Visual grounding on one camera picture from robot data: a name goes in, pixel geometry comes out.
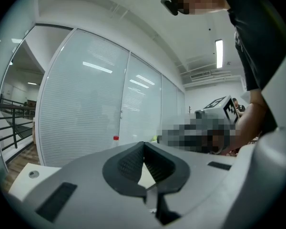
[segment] forearm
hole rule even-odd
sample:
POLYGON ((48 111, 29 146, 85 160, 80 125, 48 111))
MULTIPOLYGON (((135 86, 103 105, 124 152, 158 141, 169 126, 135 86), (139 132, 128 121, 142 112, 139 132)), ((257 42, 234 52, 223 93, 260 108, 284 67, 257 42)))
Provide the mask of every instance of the forearm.
POLYGON ((259 104, 250 104, 236 123, 236 135, 231 138, 228 151, 240 148, 255 138, 261 131, 266 109, 259 104))

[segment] plastic bottle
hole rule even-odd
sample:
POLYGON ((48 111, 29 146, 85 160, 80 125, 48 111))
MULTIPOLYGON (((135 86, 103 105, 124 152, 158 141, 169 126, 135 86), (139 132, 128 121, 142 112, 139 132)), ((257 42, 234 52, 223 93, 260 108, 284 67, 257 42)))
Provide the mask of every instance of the plastic bottle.
POLYGON ((117 147, 119 145, 119 136, 118 135, 115 135, 113 137, 113 142, 111 144, 111 148, 114 148, 114 147, 117 147))

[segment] wooden floor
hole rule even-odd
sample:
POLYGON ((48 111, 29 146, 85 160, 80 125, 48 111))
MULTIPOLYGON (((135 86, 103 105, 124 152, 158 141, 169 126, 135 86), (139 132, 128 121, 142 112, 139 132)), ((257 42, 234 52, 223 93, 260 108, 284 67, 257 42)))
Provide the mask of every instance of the wooden floor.
POLYGON ((9 191, 14 180, 17 178, 22 169, 27 163, 40 165, 37 148, 35 144, 22 151, 18 156, 16 156, 12 161, 7 164, 9 173, 5 177, 2 189, 6 192, 9 191))

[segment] ceiling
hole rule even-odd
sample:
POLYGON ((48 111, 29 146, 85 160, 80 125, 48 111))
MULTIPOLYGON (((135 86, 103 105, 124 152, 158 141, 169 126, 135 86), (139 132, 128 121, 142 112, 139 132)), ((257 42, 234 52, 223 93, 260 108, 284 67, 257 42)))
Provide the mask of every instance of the ceiling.
POLYGON ((83 0, 95 3, 141 28, 172 59, 183 78, 216 69, 215 41, 224 42, 222 70, 244 75, 234 43, 235 29, 226 11, 205 15, 171 15, 160 0, 83 0))
POLYGON ((41 84, 43 73, 28 55, 23 44, 20 45, 16 51, 12 62, 13 65, 11 67, 15 68, 20 73, 24 81, 41 84))

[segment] man in black shirt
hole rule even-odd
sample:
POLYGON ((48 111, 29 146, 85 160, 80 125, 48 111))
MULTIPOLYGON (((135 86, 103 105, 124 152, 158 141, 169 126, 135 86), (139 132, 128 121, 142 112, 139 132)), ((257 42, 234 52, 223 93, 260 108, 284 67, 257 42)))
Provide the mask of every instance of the man in black shirt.
POLYGON ((233 98, 232 100, 234 102, 234 105, 236 107, 236 110, 237 110, 239 116, 243 116, 243 114, 246 110, 245 106, 238 104, 238 100, 236 98, 233 98))
POLYGON ((269 0, 161 0, 173 15, 226 10, 235 26, 235 46, 242 61, 250 105, 237 122, 238 135, 222 154, 242 147, 260 132, 276 128, 261 91, 286 56, 286 25, 269 0))

